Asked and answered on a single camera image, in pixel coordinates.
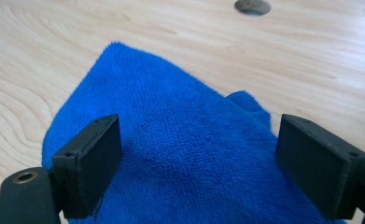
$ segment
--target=blue terry cloth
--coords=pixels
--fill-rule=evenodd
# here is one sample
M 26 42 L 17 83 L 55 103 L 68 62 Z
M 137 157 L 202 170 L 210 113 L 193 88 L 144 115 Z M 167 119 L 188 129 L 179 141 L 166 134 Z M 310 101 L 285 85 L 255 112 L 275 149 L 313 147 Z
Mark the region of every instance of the blue terry cloth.
M 253 97 L 224 98 L 120 43 L 106 48 L 58 112 L 43 166 L 109 114 L 119 114 L 123 160 L 98 223 L 327 223 L 275 164 L 270 116 Z

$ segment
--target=folded fabric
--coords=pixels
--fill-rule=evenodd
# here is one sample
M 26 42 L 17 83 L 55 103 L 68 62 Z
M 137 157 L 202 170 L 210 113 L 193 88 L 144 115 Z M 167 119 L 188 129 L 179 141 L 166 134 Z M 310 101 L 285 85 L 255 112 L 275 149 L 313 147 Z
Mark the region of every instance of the folded fabric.
M 72 223 L 327 223 L 274 160 L 270 116 L 164 59 L 109 45 L 49 128 L 43 161 L 119 114 L 123 159 L 99 213 Z

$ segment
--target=wood grain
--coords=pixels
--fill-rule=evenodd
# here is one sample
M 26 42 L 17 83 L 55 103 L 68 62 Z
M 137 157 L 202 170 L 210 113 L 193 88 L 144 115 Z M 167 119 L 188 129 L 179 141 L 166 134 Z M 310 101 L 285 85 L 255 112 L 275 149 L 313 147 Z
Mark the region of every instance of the wood grain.
M 251 92 L 274 133 L 289 113 L 365 150 L 365 1 L 269 3 L 252 17 L 232 0 L 0 0 L 0 184 L 40 165 L 53 117 L 111 41 Z

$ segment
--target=wooden table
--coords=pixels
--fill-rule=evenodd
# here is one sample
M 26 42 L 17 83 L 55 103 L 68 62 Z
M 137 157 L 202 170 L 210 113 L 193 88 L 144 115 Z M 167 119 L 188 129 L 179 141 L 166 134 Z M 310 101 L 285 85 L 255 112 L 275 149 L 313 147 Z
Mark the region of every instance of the wooden table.
M 160 55 L 227 95 L 311 119 L 365 150 L 365 0 L 0 0 L 0 184 L 39 166 L 43 136 L 111 41 Z

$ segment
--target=blue towel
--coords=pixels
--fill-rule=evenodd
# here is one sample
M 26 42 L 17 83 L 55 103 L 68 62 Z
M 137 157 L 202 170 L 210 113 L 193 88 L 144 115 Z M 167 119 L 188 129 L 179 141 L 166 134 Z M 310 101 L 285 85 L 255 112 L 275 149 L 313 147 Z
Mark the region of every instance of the blue towel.
M 58 112 L 43 166 L 109 114 L 119 114 L 122 163 L 96 219 L 72 223 L 327 223 L 275 164 L 270 115 L 252 96 L 225 98 L 120 43 L 105 49 Z

